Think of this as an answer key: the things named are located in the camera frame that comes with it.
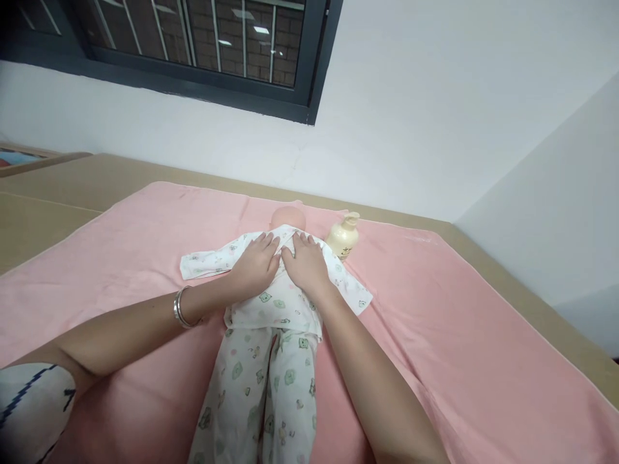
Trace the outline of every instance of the bracelet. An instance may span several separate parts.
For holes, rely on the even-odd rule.
[[[182,292],[186,289],[191,287],[190,285],[187,285],[185,287],[183,287],[182,289],[179,290],[179,292],[176,294],[176,297],[174,298],[174,317],[176,317],[176,320],[179,321],[182,325],[183,329],[191,329],[192,327],[195,327],[196,325],[198,325],[199,323],[202,322],[202,320],[200,319],[198,322],[196,322],[195,324],[189,324],[185,318],[182,316],[182,312],[181,312],[181,296],[182,296]]]

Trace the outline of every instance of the window frame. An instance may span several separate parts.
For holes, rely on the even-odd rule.
[[[21,30],[0,59],[314,125],[343,0],[307,0],[295,86],[91,45],[68,0],[46,0],[61,36]]]

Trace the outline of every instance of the infant clothing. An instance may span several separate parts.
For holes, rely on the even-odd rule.
[[[281,226],[277,253],[294,254],[298,229]],[[185,280],[229,271],[252,240],[248,233],[217,251],[181,258]],[[329,279],[359,315],[372,294],[322,240]],[[261,295],[226,308],[224,337],[202,405],[188,463],[308,463],[316,434],[315,360],[322,320],[284,263]]]

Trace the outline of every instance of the pink blanket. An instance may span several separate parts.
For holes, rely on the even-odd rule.
[[[175,291],[179,259],[263,230],[281,204],[157,182],[0,280],[0,365],[117,307]],[[342,213],[297,203],[324,237]],[[436,234],[361,221],[346,262],[375,295],[361,319],[453,463],[619,461],[619,412]],[[224,332],[220,318],[97,385],[53,462],[183,463]],[[328,336],[311,461],[371,461]]]

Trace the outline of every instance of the white wall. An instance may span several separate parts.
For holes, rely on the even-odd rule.
[[[0,133],[443,220],[619,71],[619,2],[346,0],[315,127],[0,66]]]
[[[619,356],[619,73],[456,225]]]

